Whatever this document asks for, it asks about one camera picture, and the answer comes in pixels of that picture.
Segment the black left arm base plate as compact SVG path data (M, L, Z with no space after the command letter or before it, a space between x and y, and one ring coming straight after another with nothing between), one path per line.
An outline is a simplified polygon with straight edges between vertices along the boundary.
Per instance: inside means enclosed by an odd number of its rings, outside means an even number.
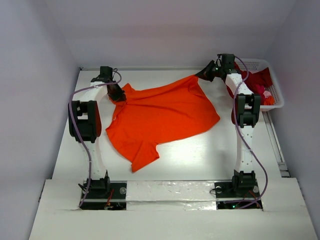
M91 180L89 191L80 209L82 210L126 210L127 182Z

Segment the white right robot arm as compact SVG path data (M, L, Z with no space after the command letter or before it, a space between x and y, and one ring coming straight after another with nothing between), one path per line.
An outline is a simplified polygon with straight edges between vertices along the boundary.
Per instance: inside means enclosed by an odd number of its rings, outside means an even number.
M215 196L222 199L243 198L257 183L251 144L259 120L261 96L247 87L245 81L249 76L242 78L235 67L235 59L237 57L234 54L218 54L216 61L210 61L196 74L200 79L210 82L214 78L222 79L233 95L231 120L237 137L236 163L231 181L214 184Z

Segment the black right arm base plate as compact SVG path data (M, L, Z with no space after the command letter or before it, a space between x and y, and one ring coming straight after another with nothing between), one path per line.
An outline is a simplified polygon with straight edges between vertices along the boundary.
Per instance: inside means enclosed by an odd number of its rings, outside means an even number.
M233 189L231 181L218 181L210 190L210 194L215 196L216 207L218 210L236 210L249 204L244 209L263 209L261 200L254 202L259 196L258 184L245 189Z

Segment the orange t shirt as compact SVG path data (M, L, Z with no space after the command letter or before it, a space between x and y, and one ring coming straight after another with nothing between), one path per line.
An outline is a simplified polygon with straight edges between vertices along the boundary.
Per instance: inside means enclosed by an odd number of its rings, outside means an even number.
M137 172L159 159L157 146L210 130L220 121L214 105L190 75L145 90L130 84L122 89L126 100L116 102L106 134L112 146Z

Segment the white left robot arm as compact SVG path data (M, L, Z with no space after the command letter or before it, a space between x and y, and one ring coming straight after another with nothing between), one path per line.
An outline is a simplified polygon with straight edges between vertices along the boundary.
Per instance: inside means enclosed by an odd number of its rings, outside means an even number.
M99 103L107 97L114 102L126 100L125 91L119 86L121 80L116 68L101 66L99 75L90 81L90 85L72 93L68 102L69 134L82 145L88 156L88 177L79 184L84 197L97 194L104 198L111 191L99 145L102 134Z

